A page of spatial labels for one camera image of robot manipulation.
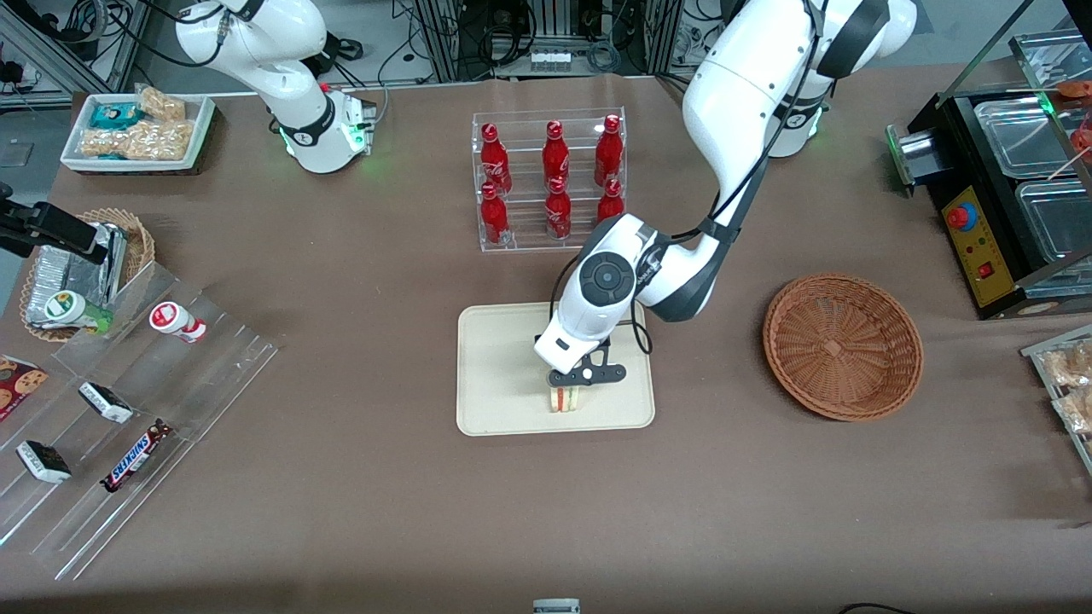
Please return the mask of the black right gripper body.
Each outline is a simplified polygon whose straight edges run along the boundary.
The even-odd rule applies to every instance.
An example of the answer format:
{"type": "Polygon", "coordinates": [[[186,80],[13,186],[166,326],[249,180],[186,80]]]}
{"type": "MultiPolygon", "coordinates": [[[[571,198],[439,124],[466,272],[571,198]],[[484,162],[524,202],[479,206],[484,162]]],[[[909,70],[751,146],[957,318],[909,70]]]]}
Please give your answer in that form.
{"type": "Polygon", "coordinates": [[[37,214],[38,206],[20,205],[13,201],[1,202],[1,249],[16,257],[29,257],[37,244],[27,222],[37,214]]]}

